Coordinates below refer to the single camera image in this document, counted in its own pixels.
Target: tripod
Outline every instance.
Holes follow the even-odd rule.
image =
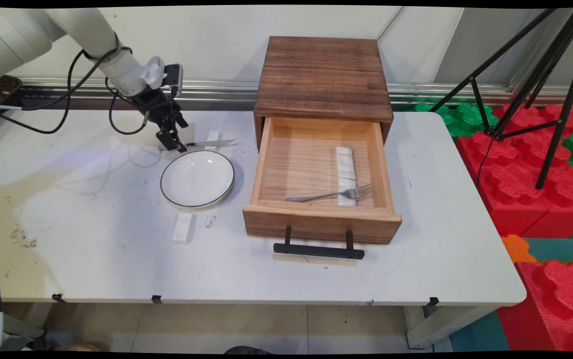
[[[457,85],[446,97],[442,98],[441,101],[437,102],[435,106],[430,109],[430,112],[435,112],[441,106],[443,106],[448,100],[450,100],[453,96],[455,96],[462,88],[466,85],[471,84],[473,88],[473,93],[475,93],[475,100],[479,107],[479,111],[481,112],[482,121],[484,123],[484,133],[488,136],[491,136],[492,139],[497,139],[498,141],[502,141],[503,139],[511,136],[516,136],[520,134],[525,134],[527,132],[546,129],[547,127],[556,126],[555,133],[553,134],[553,139],[548,147],[548,152],[546,153],[546,159],[544,159],[544,165],[539,172],[539,178],[537,179],[537,184],[535,188],[542,189],[544,187],[544,183],[546,182],[546,177],[548,176],[548,171],[550,170],[550,166],[553,163],[553,158],[555,157],[555,152],[557,147],[559,146],[559,142],[561,141],[562,134],[564,133],[564,128],[566,123],[568,122],[568,116],[570,115],[570,111],[573,104],[573,77],[570,88],[568,90],[568,95],[564,101],[564,108],[562,109],[561,115],[559,119],[555,121],[549,121],[546,123],[542,123],[541,125],[535,125],[532,127],[528,127],[527,129],[522,129],[514,132],[509,132],[504,134],[503,131],[508,124],[508,121],[512,118],[512,116],[517,112],[519,106],[526,100],[526,96],[532,90],[532,94],[526,101],[524,107],[528,109],[532,103],[534,102],[535,98],[543,88],[546,80],[550,76],[551,72],[555,68],[556,64],[559,62],[560,58],[564,54],[565,50],[571,43],[573,39],[573,11],[571,16],[568,18],[562,29],[556,35],[553,42],[550,44],[544,55],[542,55],[541,59],[530,73],[528,79],[524,81],[522,88],[519,90],[519,93],[514,98],[510,107],[505,112],[501,120],[497,123],[494,129],[491,129],[488,125],[488,119],[486,117],[484,111],[484,104],[482,103],[482,97],[479,93],[479,89],[477,87],[477,83],[475,78],[482,73],[488,66],[490,66],[494,61],[496,61],[501,55],[503,55],[507,50],[509,50],[513,45],[515,45],[520,39],[522,39],[526,34],[528,34],[532,29],[537,27],[540,22],[546,19],[551,13],[553,13],[555,9],[546,9],[544,10],[539,16],[537,16],[532,22],[530,22],[526,27],[520,30],[512,39],[510,39],[503,47],[501,47],[497,52],[495,52],[489,59],[487,59],[481,66],[476,68],[468,77],[462,81],[459,85]]]

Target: drawer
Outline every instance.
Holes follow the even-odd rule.
[[[336,147],[353,151],[357,186],[373,191],[355,206],[337,197],[310,202],[285,198],[337,191]],[[243,207],[252,236],[388,244],[401,224],[395,213],[380,123],[371,121],[266,118],[250,204]]]

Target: white table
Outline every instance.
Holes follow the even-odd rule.
[[[62,111],[8,112],[42,129]],[[2,298],[16,302],[404,305],[411,347],[429,345],[526,290],[441,118],[396,112],[385,144],[396,212],[392,243],[355,244],[363,260],[273,253],[247,236],[242,207],[257,165],[252,112],[184,111],[184,140],[209,130],[237,139],[219,151],[236,170],[230,196],[199,214],[193,240],[172,243],[179,207],[159,180],[178,152],[159,152],[157,126],[134,136],[107,111],[70,111],[54,135],[0,120]],[[114,112],[137,128],[135,111]],[[295,244],[307,241],[293,239]],[[309,241],[311,245],[340,243]],[[421,305],[441,308],[424,320]]]

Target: knife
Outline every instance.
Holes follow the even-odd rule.
[[[206,142],[195,142],[195,143],[186,143],[184,144],[185,147],[207,147],[207,146],[222,146],[226,145],[227,143],[232,143],[235,140],[218,140],[218,141],[206,141]],[[166,151],[165,145],[158,145],[158,150]]]

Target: white plate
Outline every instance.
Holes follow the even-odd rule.
[[[187,152],[172,161],[160,178],[163,195],[178,206],[216,204],[234,186],[234,166],[213,151]]]

